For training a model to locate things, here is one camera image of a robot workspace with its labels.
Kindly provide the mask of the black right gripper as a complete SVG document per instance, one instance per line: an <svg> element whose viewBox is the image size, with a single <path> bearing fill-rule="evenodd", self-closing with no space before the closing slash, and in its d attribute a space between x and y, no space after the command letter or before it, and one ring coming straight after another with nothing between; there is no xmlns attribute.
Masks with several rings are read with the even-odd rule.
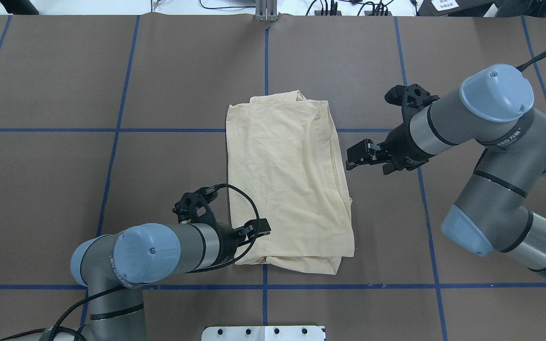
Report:
<svg viewBox="0 0 546 341"><path fill-rule="evenodd" d="M431 158L431 154L416 145L407 123L394 128L382 143L374 144L372 140L364 139L352 145L346 150L346 156L347 171L361 165L385 163L382 167L384 175L403 169L412 171L427 163Z"/></svg>

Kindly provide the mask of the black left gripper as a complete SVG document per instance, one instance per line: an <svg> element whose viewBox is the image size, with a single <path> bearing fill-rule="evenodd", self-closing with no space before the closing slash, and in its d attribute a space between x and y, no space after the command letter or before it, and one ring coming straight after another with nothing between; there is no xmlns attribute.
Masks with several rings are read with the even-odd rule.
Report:
<svg viewBox="0 0 546 341"><path fill-rule="evenodd" d="M252 219L234 229L226 223L217 223L215 231L219 241L219 252L215 266L232 261L238 245L246 245L262 236L270 235L271 227L266 218Z"/></svg>

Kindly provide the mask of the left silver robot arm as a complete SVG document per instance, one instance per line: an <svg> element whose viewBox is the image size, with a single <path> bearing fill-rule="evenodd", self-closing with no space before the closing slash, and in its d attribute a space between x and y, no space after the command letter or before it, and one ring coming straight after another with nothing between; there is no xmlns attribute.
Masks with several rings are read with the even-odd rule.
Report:
<svg viewBox="0 0 546 341"><path fill-rule="evenodd" d="M270 232L265 218L236 229L219 223L145 223L83 242L70 259L70 272L92 300L88 322L76 338L147 340L143 286L223 266L250 243L249 237Z"/></svg>

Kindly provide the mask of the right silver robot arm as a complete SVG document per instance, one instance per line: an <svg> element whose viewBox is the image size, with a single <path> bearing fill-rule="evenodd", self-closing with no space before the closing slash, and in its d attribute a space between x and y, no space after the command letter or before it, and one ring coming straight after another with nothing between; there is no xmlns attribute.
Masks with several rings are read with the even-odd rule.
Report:
<svg viewBox="0 0 546 341"><path fill-rule="evenodd" d="M392 87L385 101L401 108L401 125L384 142L350 147L346 169L381 164L385 175L412 171L474 140L484 151L442 233L477 256L498 251L546 278L546 218L524 206L546 177L546 115L535 108L524 77L529 65L490 65L442 97L418 84Z"/></svg>

